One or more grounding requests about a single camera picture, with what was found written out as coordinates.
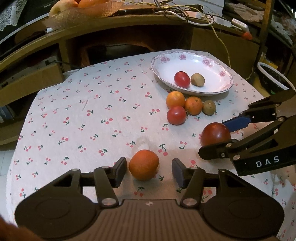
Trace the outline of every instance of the red tomato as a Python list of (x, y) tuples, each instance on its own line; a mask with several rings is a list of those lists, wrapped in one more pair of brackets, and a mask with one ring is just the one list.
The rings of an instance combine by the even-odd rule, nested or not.
[(202, 146), (216, 144), (219, 142), (230, 141), (230, 132), (228, 128), (222, 123), (211, 123), (208, 124), (201, 134)]
[(186, 111), (181, 106), (175, 106), (167, 112), (167, 119), (172, 125), (181, 125), (186, 121)]
[(188, 88), (190, 86), (190, 77), (183, 71), (179, 71), (174, 77), (177, 86)]

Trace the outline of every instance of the white tablecloth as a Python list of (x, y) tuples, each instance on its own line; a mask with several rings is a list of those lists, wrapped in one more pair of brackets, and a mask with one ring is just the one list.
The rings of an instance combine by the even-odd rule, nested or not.
[[(197, 53), (227, 67), (208, 53)], [(38, 93), (26, 117), (7, 176), (7, 208), (11, 221), (20, 201), (68, 170), (80, 168), (81, 172), (92, 172), (100, 166), (112, 166), (122, 156), (129, 161), (141, 149), (152, 150), (159, 156), (158, 173), (152, 180), (140, 182), (128, 171), (121, 186), (115, 189), (120, 200), (180, 200), (184, 191), (173, 179), (173, 158), (179, 158), (188, 167), (197, 165), (208, 173), (217, 173), (221, 168), (236, 173), (229, 159), (204, 161), (199, 157), (200, 134), (207, 124), (237, 116), (262, 96), (227, 67), (234, 78), (231, 90), (202, 98), (214, 100), (217, 113), (189, 116), (181, 126), (170, 125), (165, 99), (171, 90), (157, 81), (150, 68), (152, 58), (158, 54), (88, 66), (63, 83)], [(242, 139), (265, 125), (250, 124), (231, 137)], [(285, 220), (278, 238), (294, 240), (294, 167), (244, 179), (281, 203)], [(94, 188), (84, 190), (86, 196), (96, 201)], [(214, 194), (214, 188), (206, 188), (203, 201)]]

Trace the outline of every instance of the white plate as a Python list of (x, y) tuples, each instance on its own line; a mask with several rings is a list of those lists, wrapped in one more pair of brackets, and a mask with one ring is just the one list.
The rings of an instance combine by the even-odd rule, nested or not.
[[(166, 85), (185, 94), (194, 96), (210, 96), (228, 91), (233, 85), (232, 75), (215, 60), (184, 51), (162, 53), (151, 62), (154, 74)], [(189, 77), (199, 73), (205, 78), (203, 87), (190, 84), (189, 88), (176, 85), (174, 76), (184, 71)]]

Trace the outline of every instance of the fruit bowl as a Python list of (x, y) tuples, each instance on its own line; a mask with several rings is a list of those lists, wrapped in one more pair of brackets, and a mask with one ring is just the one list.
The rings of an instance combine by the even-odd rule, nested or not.
[(91, 22), (93, 19), (105, 18), (116, 13), (123, 2), (109, 1), (87, 8), (72, 7), (43, 21), (48, 28), (60, 29)]
[[(217, 61), (184, 51), (162, 53), (152, 59), (151, 69), (166, 85), (174, 90), (193, 96), (211, 96), (228, 91), (233, 85), (232, 75)], [(199, 73), (205, 78), (202, 87), (190, 84), (182, 88), (175, 84), (176, 72), (184, 71), (189, 77)]]

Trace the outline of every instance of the orange fruit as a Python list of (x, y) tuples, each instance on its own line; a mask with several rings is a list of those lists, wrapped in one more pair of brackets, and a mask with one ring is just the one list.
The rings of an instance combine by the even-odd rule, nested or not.
[(198, 115), (202, 111), (202, 100), (195, 96), (187, 98), (185, 101), (185, 110), (190, 115)]
[(108, 2), (108, 0), (80, 0), (78, 7), (79, 8), (86, 8), (91, 7), (95, 4), (105, 3)]
[(128, 168), (139, 181), (147, 181), (155, 176), (159, 164), (158, 156), (150, 150), (138, 151), (130, 160)]
[(179, 91), (172, 91), (167, 95), (167, 98), (165, 100), (167, 107), (169, 109), (175, 107), (175, 106), (181, 106), (184, 107), (185, 105), (185, 97), (184, 95)]

